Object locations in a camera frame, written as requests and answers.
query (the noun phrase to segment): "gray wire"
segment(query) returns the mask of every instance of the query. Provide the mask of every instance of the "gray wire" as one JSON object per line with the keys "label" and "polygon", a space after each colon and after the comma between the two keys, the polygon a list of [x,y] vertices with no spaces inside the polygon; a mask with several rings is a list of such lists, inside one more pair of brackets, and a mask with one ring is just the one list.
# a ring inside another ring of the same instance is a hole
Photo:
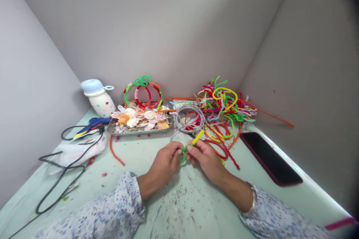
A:
{"label": "gray wire", "polygon": [[178,134],[178,132],[182,132],[182,133],[196,133],[196,132],[200,132],[201,130],[204,129],[204,125],[208,124],[205,118],[205,115],[203,114],[202,110],[195,106],[195,105],[191,105],[191,104],[185,104],[183,106],[181,106],[180,108],[178,108],[176,110],[176,113],[179,115],[180,112],[183,111],[194,111],[199,115],[200,118],[200,124],[199,125],[195,125],[195,124],[185,124],[182,119],[180,118],[180,116],[174,115],[173,121],[175,122],[176,126],[177,126],[177,130],[173,132],[172,136],[171,136],[171,141],[172,139],[175,137],[176,134]]}

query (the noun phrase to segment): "red phone case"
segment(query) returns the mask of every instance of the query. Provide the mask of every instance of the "red phone case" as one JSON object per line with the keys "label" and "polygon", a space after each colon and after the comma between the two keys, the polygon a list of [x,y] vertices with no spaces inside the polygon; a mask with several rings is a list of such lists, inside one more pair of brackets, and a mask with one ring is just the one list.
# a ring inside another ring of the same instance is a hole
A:
{"label": "red phone case", "polygon": [[[285,187],[285,186],[292,186],[292,185],[297,185],[300,183],[303,183],[303,179],[300,177],[300,175],[297,174],[296,171],[294,171],[294,169],[285,161],[283,160],[286,164],[288,164],[288,166],[293,170],[294,173],[296,173],[299,178],[300,181],[298,182],[292,182],[292,183],[287,183],[287,184],[283,184],[281,182],[279,182],[279,180],[272,174],[272,172],[269,170],[269,168],[266,166],[266,164],[262,161],[262,159],[257,155],[257,153],[252,149],[252,147],[248,144],[248,142],[246,141],[246,139],[243,137],[243,134],[240,134],[240,138],[242,139],[243,143],[245,143],[245,145],[248,147],[248,149],[252,152],[252,154],[255,156],[255,158],[257,159],[257,161],[261,164],[261,166],[264,168],[264,170],[267,172],[267,174],[270,176],[270,178],[274,181],[274,183],[276,183],[278,186],[281,187]],[[283,159],[275,150],[273,150],[275,152],[275,154],[277,154],[281,159]]]}

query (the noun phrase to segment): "blue floral shirt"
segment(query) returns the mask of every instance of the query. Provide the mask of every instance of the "blue floral shirt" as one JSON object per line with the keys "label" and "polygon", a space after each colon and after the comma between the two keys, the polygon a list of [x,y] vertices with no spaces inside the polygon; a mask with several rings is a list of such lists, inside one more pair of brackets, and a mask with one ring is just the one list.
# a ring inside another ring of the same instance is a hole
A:
{"label": "blue floral shirt", "polygon": [[[254,207],[240,219],[257,238],[332,238],[273,195],[252,186]],[[137,177],[125,172],[116,188],[72,212],[67,218],[41,228],[33,238],[132,238],[145,219]]]}

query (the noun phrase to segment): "water bottle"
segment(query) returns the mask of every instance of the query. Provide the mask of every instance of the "water bottle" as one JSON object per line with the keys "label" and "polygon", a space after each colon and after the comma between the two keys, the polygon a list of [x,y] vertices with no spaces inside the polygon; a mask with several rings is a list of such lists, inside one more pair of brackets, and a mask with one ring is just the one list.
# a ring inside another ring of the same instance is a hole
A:
{"label": "water bottle", "polygon": [[104,87],[101,81],[96,79],[81,82],[84,94],[89,98],[93,109],[101,118],[109,118],[116,111],[115,104],[106,90],[113,90],[113,86]]}

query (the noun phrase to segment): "black cable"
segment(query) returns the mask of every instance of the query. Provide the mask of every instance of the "black cable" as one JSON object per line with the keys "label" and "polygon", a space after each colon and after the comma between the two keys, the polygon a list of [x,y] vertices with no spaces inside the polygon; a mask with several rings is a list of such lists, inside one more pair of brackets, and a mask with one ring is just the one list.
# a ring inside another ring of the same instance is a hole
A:
{"label": "black cable", "polygon": [[[56,167],[59,167],[59,168],[63,169],[63,171],[62,171],[60,177],[58,178],[58,180],[56,181],[56,183],[51,187],[51,189],[45,194],[45,196],[41,199],[41,201],[40,201],[39,204],[37,205],[36,210],[35,210],[37,216],[36,216],[35,218],[33,218],[31,221],[29,221],[27,224],[25,224],[23,227],[21,227],[17,232],[15,232],[15,233],[14,233],[12,236],[10,236],[8,239],[13,238],[16,234],[18,234],[20,231],[22,231],[22,230],[23,230],[27,225],[29,225],[32,221],[34,221],[36,218],[38,218],[39,216],[41,216],[43,213],[45,213],[45,212],[49,211],[51,208],[53,208],[53,207],[62,199],[63,196],[68,195],[70,192],[72,192],[73,190],[75,190],[75,189],[77,188],[77,187],[75,187],[75,188],[69,190],[69,188],[76,182],[76,180],[78,180],[78,179],[80,178],[80,176],[82,176],[82,174],[85,172],[86,167],[83,166],[83,165],[77,165],[77,166],[72,166],[72,165],[75,164],[75,163],[77,163],[79,160],[81,160],[82,157],[85,156],[85,154],[90,150],[90,148],[92,148],[94,145],[96,145],[96,144],[102,139],[102,137],[103,137],[103,135],[104,135],[104,131],[105,131],[105,126],[106,126],[106,125],[108,125],[108,124],[102,124],[102,125],[96,126],[96,127],[99,129],[99,132],[100,132],[100,134],[101,134],[100,138],[99,138],[96,142],[94,142],[94,143],[83,143],[82,145],[88,145],[88,144],[92,144],[92,145],[90,145],[90,146],[84,151],[84,153],[83,153],[77,160],[73,161],[72,163],[70,163],[70,164],[69,164],[68,166],[66,166],[66,167],[65,167],[65,166],[62,166],[62,165],[59,165],[59,164],[57,164],[57,163],[55,163],[55,162],[50,161],[50,160],[47,159],[48,157],[51,157],[51,156],[54,156],[54,155],[57,155],[57,154],[61,154],[62,151],[56,152],[56,153],[52,153],[52,154],[49,154],[49,155],[45,155],[45,156],[41,156],[41,157],[39,158],[39,161],[47,162],[47,163],[49,163],[49,164],[51,164],[51,165],[54,165],[54,166],[56,166]],[[71,126],[71,127],[65,129],[65,130],[62,132],[61,138],[62,138],[63,140],[67,140],[67,141],[72,140],[73,138],[65,138],[65,137],[64,137],[64,133],[65,133],[67,130],[73,129],[73,128],[77,128],[77,127],[90,127],[90,126],[91,126],[91,127],[95,127],[95,126],[92,126],[92,125]],[[85,135],[83,135],[82,137],[89,136],[89,135],[92,135],[92,134],[85,134]],[[60,197],[59,197],[53,204],[51,204],[49,207],[47,207],[44,211],[40,212],[39,209],[40,209],[41,204],[42,204],[42,203],[44,202],[44,200],[50,195],[50,193],[55,189],[55,187],[56,187],[56,186],[58,185],[58,183],[61,181],[61,179],[63,178],[63,176],[64,176],[65,173],[67,172],[67,170],[69,170],[69,169],[76,169],[76,168],[82,168],[81,173],[75,178],[75,180],[73,180],[73,181],[67,186],[67,188],[63,191],[63,193],[60,195]]]}
{"label": "black cable", "polygon": [[[65,167],[65,168],[63,169],[63,171],[62,171],[62,173],[61,173],[59,179],[56,181],[56,183],[51,187],[51,189],[45,194],[45,196],[41,199],[41,201],[40,201],[39,204],[37,205],[36,210],[35,210],[36,214],[41,215],[41,214],[43,214],[43,213],[49,211],[52,207],[54,207],[54,206],[62,199],[62,197],[63,197],[64,194],[67,192],[67,190],[71,187],[71,185],[72,185],[73,183],[75,183],[75,181],[78,180],[80,176],[82,176],[82,174],[85,172],[86,167],[83,166],[83,165],[80,165],[80,166],[77,166],[77,167],[72,167],[72,165],[75,164],[75,163],[77,163],[79,160],[81,160],[82,157],[87,153],[87,151],[89,151],[90,148],[92,148],[94,145],[96,145],[96,144],[100,141],[100,139],[102,138],[103,135],[104,135],[104,133],[101,132],[100,138],[99,138],[95,143],[93,143],[91,146],[89,146],[89,147],[87,148],[87,150],[85,150],[84,153],[82,153],[82,155],[81,155],[77,160],[73,161],[73,162],[70,163],[67,167]],[[44,211],[40,212],[39,209],[40,209],[41,204],[45,201],[45,199],[47,198],[47,196],[49,196],[50,193],[55,189],[55,187],[59,184],[59,182],[61,181],[61,179],[63,178],[63,176],[64,176],[65,173],[67,172],[67,170],[68,170],[68,169],[73,169],[73,168],[82,168],[82,171],[81,171],[81,173],[75,178],[75,180],[73,180],[73,181],[70,183],[70,185],[63,191],[63,193],[60,195],[60,197],[57,198],[57,200],[56,200],[53,204],[51,204],[49,207],[47,207]]]}

